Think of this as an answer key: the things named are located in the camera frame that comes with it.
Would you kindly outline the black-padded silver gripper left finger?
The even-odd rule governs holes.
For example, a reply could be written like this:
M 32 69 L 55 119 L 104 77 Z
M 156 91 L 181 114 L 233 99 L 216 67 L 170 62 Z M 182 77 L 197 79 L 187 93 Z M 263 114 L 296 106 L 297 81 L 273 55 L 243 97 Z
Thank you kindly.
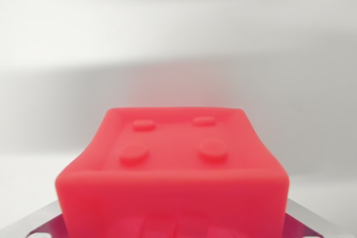
M 67 237 L 58 201 L 1 229 L 1 237 Z

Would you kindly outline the black-padded silver gripper right finger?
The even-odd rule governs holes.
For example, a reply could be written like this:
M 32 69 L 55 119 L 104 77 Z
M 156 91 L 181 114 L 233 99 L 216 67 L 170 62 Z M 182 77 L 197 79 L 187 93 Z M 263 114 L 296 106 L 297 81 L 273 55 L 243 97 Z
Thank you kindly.
M 282 237 L 339 237 L 340 230 L 328 220 L 288 199 Z

